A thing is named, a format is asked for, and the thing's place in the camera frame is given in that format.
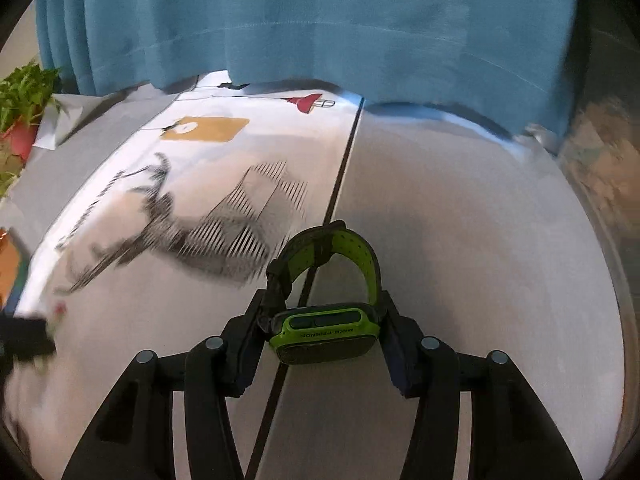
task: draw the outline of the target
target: black object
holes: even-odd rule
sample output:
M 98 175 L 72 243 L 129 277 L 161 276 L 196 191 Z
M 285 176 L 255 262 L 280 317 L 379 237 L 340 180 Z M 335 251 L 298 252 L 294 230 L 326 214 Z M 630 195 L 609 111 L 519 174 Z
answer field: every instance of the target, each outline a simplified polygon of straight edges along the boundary
M 0 312 L 0 410 L 4 406 L 4 383 L 14 368 L 14 361 L 30 361 L 36 356 L 55 352 L 56 346 L 47 335 L 45 319 L 25 319 Z M 0 478 L 39 480 L 22 452 L 0 423 Z
M 171 394 L 184 391 L 193 480 L 241 480 L 225 396 L 254 379 L 265 343 L 257 325 L 264 292 L 190 352 L 158 358 L 140 352 L 98 410 L 63 480 L 174 480 Z M 540 400 L 506 354 L 457 354 L 423 337 L 391 298 L 380 343 L 395 386 L 420 397 L 402 480 L 450 480 L 458 442 L 460 391 L 473 399 L 470 480 L 578 480 L 580 472 Z
M 249 83 L 245 83 L 243 85 L 234 85 L 233 83 L 220 83 L 218 88 L 228 88 L 229 90 L 242 90 L 249 86 Z

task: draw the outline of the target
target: blue curtain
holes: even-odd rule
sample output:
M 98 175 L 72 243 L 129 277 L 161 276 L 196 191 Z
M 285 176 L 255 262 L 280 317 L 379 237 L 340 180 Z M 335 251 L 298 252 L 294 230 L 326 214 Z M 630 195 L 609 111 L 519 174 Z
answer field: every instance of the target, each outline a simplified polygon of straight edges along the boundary
M 37 0 L 37 26 L 43 63 L 62 67 L 69 91 L 103 95 L 147 80 L 164 87 L 227 69 L 236 84 L 315 78 L 375 102 L 455 104 L 517 134 L 540 117 L 555 131 L 566 123 L 567 112 L 555 110 L 563 109 L 558 99 L 570 99 L 560 74 L 574 7 L 575 0 Z

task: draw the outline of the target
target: smartwatch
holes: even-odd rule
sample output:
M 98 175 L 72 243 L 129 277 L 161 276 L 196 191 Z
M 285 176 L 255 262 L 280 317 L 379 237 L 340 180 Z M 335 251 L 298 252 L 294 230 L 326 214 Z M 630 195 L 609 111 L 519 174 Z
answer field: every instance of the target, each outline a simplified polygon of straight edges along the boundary
M 368 303 L 335 303 L 287 308 L 285 300 L 296 278 L 320 267 L 334 254 L 354 262 L 367 283 Z M 267 266 L 267 288 L 258 325 L 271 348 L 287 365 L 321 363 L 357 357 L 369 351 L 386 315 L 376 254 L 342 220 L 294 236 Z

